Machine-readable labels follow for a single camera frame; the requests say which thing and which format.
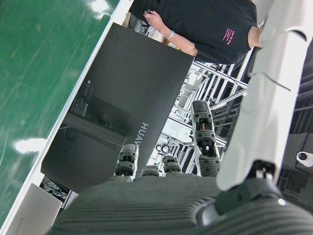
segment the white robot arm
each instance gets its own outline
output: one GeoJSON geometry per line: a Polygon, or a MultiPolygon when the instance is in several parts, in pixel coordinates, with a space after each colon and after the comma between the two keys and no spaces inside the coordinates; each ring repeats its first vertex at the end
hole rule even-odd
{"type": "Polygon", "coordinates": [[[261,34],[252,78],[221,163],[217,184],[228,190],[247,176],[277,180],[307,48],[312,0],[276,0],[261,34]]]}

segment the person's arm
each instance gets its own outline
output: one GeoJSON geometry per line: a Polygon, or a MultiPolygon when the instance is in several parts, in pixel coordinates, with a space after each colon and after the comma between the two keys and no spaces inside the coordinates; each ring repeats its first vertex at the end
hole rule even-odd
{"type": "MultiPolygon", "coordinates": [[[[160,32],[160,34],[162,34],[164,37],[168,37],[169,35],[171,35],[172,30],[170,30],[163,23],[160,15],[157,12],[151,11],[151,14],[144,12],[143,16],[146,18],[149,25],[156,29],[158,32],[160,32]]],[[[174,35],[168,40],[185,53],[192,56],[197,56],[198,50],[195,48],[195,44],[188,39],[174,33],[174,35]]]]}

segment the black t-shirt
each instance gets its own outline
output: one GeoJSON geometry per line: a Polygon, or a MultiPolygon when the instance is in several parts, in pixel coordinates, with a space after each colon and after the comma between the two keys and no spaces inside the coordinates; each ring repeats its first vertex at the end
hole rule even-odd
{"type": "Polygon", "coordinates": [[[233,64],[249,50],[248,33],[256,25],[250,0],[161,0],[164,24],[195,43],[196,60],[233,64]]]}

